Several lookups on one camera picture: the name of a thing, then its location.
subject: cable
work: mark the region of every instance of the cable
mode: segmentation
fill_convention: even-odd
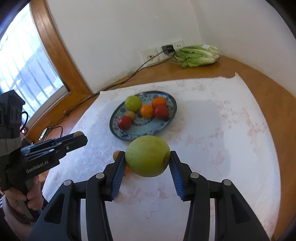
[[[52,127],[48,127],[48,128],[50,128],[50,131],[46,134],[46,136],[45,137],[43,137],[43,139],[46,141],[47,140],[47,137],[49,136],[49,134],[54,130],[54,129],[56,129],[56,128],[61,128],[62,129],[62,131],[61,131],[61,134],[60,134],[60,138],[63,136],[63,132],[64,132],[64,129],[63,129],[63,127],[62,126],[56,126],[56,127],[54,127],[54,128],[52,128]]]
[[[107,86],[105,89],[102,89],[102,91],[106,91],[112,87],[115,87],[115,86],[118,86],[118,85],[121,85],[121,84],[124,84],[125,82],[127,82],[128,80],[130,80],[132,77],[134,77],[137,73],[139,73],[142,69],[145,69],[145,68],[148,68],[148,67],[152,67],[152,66],[155,66],[157,64],[161,64],[163,63],[164,61],[160,62],[160,63],[157,63],[155,65],[152,65],[152,66],[147,66],[145,68],[142,68],[145,64],[147,64],[149,61],[153,60],[155,57],[159,56],[160,54],[162,54],[163,51],[161,51],[160,53],[158,53],[157,55],[151,57],[150,59],[148,59],[144,64],[142,64],[129,78],[127,78],[125,81],[123,82],[120,82],[120,83],[117,83],[117,84],[113,84],[113,85],[110,85],[110,86]]]
[[[161,51],[160,53],[158,53],[157,55],[155,55],[155,56],[153,56],[153,57],[151,57],[149,60],[147,60],[144,64],[142,64],[129,78],[127,78],[125,81],[123,81],[123,82],[120,82],[120,83],[117,83],[117,84],[113,84],[113,85],[110,85],[110,86],[107,86],[106,88],[104,88],[104,89],[102,89],[101,91],[106,91],[106,90],[108,90],[108,89],[110,89],[110,88],[112,88],[112,87],[115,87],[115,86],[118,86],[118,85],[122,85],[122,84],[124,84],[124,83],[126,83],[128,80],[130,80],[132,77],[134,77],[137,73],[139,73],[141,70],[143,70],[143,69],[146,69],[146,68],[149,68],[149,67],[153,67],[153,66],[156,66],[156,65],[159,65],[159,64],[162,64],[163,62],[166,62],[166,61],[168,61],[169,59],[171,59],[172,57],[174,57],[175,56],[175,51],[174,51],[174,53],[173,53],[173,55],[171,56],[171,57],[169,57],[169,58],[167,58],[167,59],[165,59],[165,60],[163,60],[163,61],[160,61],[160,62],[158,62],[158,63],[156,63],[156,64],[154,64],[154,65],[150,65],[150,66],[146,66],[146,67],[144,67],[143,68],[143,66],[145,65],[145,64],[147,64],[149,61],[151,61],[152,59],[154,59],[154,58],[156,58],[157,56],[159,56],[160,54],[162,54],[163,53],[163,51]],[[72,112],[72,111],[74,111],[75,109],[77,109],[79,106],[81,106],[83,103],[85,103],[86,101],[88,101],[89,99],[91,99],[91,98],[93,98],[93,97],[96,97],[96,96],[98,96],[98,95],[100,95],[100,92],[101,91],[99,91],[99,92],[97,92],[97,93],[95,93],[95,94],[93,94],[93,95],[91,95],[91,96],[89,96],[88,98],[86,98],[84,101],[82,101],[82,102],[80,102],[80,103],[78,103],[77,105],[75,105],[74,107],[72,107],[69,111],[66,111],[66,113],[62,116],[62,117],[60,117],[58,120],[57,120],[57,123],[56,124],[54,124],[53,126],[49,126],[48,128],[50,128],[51,130],[47,133],[47,135],[44,137],[45,138],[45,140],[47,139],[47,137],[48,137],[48,135],[55,129],[55,128],[58,128],[58,127],[61,127],[61,126],[58,126],[58,125],[60,125],[63,121],[64,121],[64,119]]]
[[[25,128],[25,125],[27,124],[28,119],[29,119],[29,114],[28,114],[28,112],[23,111],[23,112],[22,112],[22,115],[23,115],[23,114],[26,114],[26,115],[27,115],[27,118],[26,118],[25,123],[22,125],[22,128],[20,129],[20,132],[22,132],[22,130]]]

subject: green apple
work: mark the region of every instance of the green apple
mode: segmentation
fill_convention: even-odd
[[[142,101],[138,96],[129,96],[126,98],[124,105],[126,106],[127,110],[136,112],[141,109]]]
[[[170,148],[155,136],[139,137],[126,149],[126,164],[137,175],[156,177],[164,172],[170,161]]]

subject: plate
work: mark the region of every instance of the plate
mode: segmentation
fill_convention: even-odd
[[[174,97],[170,94],[162,91],[147,91],[136,94],[141,101],[142,105],[151,105],[152,100],[155,97],[164,97],[167,101],[167,108],[169,112],[169,118],[167,120],[160,120],[155,117],[145,119],[141,116],[140,111],[136,112],[136,118],[132,121],[132,126],[128,130],[121,130],[117,126],[119,119],[127,112],[124,102],[114,111],[110,119],[110,130],[114,136],[124,141],[133,141],[138,137],[154,135],[156,132],[164,129],[174,118],[177,111],[177,103]]]

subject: white wall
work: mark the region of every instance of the white wall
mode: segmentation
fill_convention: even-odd
[[[48,0],[71,57],[93,92],[144,61],[140,50],[201,43],[189,0]]]
[[[191,0],[202,41],[296,96],[296,40],[265,0]]]

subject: tangerine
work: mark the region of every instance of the tangerine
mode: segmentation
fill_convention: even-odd
[[[126,172],[133,172],[128,166],[126,166],[125,171]]]
[[[166,99],[161,96],[158,96],[152,100],[151,105],[153,108],[156,108],[157,106],[160,106],[160,105],[166,105]]]
[[[150,119],[153,117],[153,112],[154,109],[151,105],[145,104],[142,105],[142,108],[140,110],[141,115],[146,118],[146,119]]]

